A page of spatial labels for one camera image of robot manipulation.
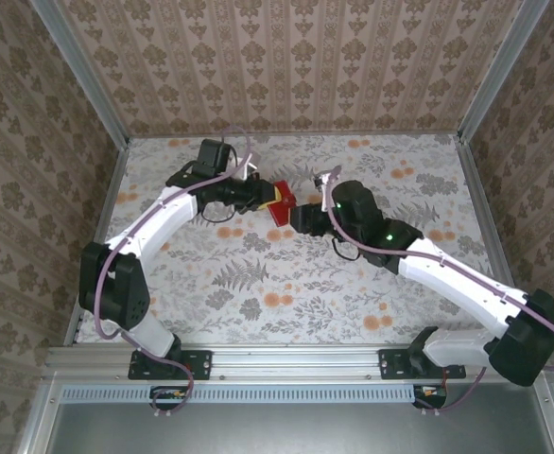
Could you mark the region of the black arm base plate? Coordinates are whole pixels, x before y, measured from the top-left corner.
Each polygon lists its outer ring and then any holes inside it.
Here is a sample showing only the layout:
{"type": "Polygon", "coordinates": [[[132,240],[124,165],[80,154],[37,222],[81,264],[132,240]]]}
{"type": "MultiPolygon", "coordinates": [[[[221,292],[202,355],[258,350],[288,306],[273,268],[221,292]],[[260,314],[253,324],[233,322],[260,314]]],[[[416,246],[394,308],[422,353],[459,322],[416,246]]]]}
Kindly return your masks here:
{"type": "Polygon", "coordinates": [[[432,362],[424,353],[410,353],[404,349],[378,351],[381,378],[395,379],[463,379],[464,366],[442,367],[432,362]]]}
{"type": "MultiPolygon", "coordinates": [[[[212,371],[213,352],[210,350],[183,350],[177,359],[196,380],[208,380],[212,371]]],[[[130,380],[186,380],[184,371],[171,365],[149,358],[142,352],[134,351],[130,357],[128,371],[130,380]]]]}

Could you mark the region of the red card holder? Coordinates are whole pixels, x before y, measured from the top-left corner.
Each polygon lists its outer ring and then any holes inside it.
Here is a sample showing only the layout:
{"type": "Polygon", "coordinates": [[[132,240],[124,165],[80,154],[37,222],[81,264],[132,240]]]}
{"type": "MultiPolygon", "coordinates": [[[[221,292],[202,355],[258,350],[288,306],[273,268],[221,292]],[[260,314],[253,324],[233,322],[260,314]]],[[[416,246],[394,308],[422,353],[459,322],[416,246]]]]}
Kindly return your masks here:
{"type": "Polygon", "coordinates": [[[278,181],[273,184],[276,200],[268,205],[268,211],[277,227],[283,227],[289,223],[290,210],[296,207],[296,198],[286,181],[278,181]]]}

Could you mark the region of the grey metal panel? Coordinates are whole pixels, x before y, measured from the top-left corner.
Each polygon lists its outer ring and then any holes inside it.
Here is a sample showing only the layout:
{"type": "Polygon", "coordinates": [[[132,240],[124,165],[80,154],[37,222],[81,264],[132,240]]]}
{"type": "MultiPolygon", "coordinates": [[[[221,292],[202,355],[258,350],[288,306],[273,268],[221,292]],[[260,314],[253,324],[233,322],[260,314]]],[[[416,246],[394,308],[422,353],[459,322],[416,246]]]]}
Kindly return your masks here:
{"type": "Polygon", "coordinates": [[[485,383],[458,407],[67,403],[42,387],[18,454],[554,454],[554,387],[485,383]]]}

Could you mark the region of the aluminium table edge rail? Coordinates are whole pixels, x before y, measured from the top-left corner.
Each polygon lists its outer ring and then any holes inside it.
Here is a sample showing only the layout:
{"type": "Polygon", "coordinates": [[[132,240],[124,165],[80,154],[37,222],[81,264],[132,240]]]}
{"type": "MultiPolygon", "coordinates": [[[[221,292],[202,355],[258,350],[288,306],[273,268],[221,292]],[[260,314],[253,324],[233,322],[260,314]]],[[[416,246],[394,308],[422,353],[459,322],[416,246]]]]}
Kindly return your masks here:
{"type": "Polygon", "coordinates": [[[462,308],[489,332],[488,340],[500,340],[510,322],[522,312],[526,293],[513,282],[470,147],[458,143],[457,152],[481,232],[481,244],[489,258],[485,271],[468,267],[464,273],[471,287],[462,291],[462,308]]]}
{"type": "MultiPolygon", "coordinates": [[[[130,154],[130,140],[126,141],[126,145],[122,147],[118,153],[115,161],[115,167],[108,186],[107,194],[103,202],[102,210],[98,220],[98,224],[95,229],[94,241],[103,242],[106,238],[106,234],[111,223],[113,214],[113,208],[117,199],[120,184],[125,174],[127,161],[130,154]]],[[[79,306],[78,296],[75,298],[74,308],[70,317],[70,321],[67,327],[67,331],[64,337],[63,345],[71,346],[76,342],[78,335],[78,327],[82,320],[83,309],[79,306]]]]}

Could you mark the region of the black wiring connector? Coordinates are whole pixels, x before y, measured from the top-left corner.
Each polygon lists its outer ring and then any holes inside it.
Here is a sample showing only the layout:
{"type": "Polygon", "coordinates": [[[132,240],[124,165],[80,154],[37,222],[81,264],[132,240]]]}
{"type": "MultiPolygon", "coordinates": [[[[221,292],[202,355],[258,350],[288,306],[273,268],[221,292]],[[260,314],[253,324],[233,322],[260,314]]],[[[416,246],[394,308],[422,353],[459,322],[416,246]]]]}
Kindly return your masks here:
{"type": "Polygon", "coordinates": [[[420,410],[440,410],[445,406],[447,390],[442,385],[414,385],[412,405],[420,410]]]}
{"type": "Polygon", "coordinates": [[[187,386],[158,386],[149,391],[149,405],[157,413],[173,413],[189,398],[187,386]]]}

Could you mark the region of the aluminium frame post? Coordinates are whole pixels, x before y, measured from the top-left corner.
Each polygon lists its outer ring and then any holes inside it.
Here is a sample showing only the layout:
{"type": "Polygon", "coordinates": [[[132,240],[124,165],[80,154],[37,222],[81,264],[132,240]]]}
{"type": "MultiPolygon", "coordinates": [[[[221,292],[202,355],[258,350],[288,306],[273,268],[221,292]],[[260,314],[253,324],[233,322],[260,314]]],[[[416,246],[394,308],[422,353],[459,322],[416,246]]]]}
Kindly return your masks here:
{"type": "Polygon", "coordinates": [[[459,141],[468,145],[518,60],[549,0],[523,0],[511,26],[493,57],[458,128],[459,141]]]}
{"type": "Polygon", "coordinates": [[[107,91],[96,76],[92,60],[85,55],[57,0],[30,0],[63,58],[69,65],[107,134],[119,152],[128,147],[129,134],[119,119],[107,91]]]}

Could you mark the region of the floral patterned table cover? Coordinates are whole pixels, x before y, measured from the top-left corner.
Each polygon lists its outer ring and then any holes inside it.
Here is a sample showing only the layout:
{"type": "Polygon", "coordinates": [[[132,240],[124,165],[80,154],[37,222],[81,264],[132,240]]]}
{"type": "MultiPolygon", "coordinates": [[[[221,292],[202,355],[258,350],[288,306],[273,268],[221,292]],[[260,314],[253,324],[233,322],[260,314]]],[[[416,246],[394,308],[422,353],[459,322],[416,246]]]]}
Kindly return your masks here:
{"type": "MultiPolygon", "coordinates": [[[[453,134],[243,135],[260,175],[315,203],[314,174],[342,167],[390,218],[418,228],[479,271],[489,266],[453,134]]],[[[477,328],[465,310],[359,257],[350,244],[277,227],[267,211],[219,203],[184,224],[149,262],[152,314],[191,343],[404,343],[423,328],[477,328]]]]}

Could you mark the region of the aluminium mounting rail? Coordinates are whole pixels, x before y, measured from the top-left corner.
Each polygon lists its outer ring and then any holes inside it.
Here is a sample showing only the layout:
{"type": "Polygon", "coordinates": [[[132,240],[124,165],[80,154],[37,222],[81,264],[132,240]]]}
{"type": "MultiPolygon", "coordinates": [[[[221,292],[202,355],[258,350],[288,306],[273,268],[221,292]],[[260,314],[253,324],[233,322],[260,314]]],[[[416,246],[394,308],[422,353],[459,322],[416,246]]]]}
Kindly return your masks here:
{"type": "MultiPolygon", "coordinates": [[[[189,344],[209,350],[208,382],[224,384],[361,384],[381,381],[382,350],[397,344],[189,344]]],[[[134,348],[122,343],[81,343],[49,349],[43,379],[65,383],[125,384],[134,348]]]]}

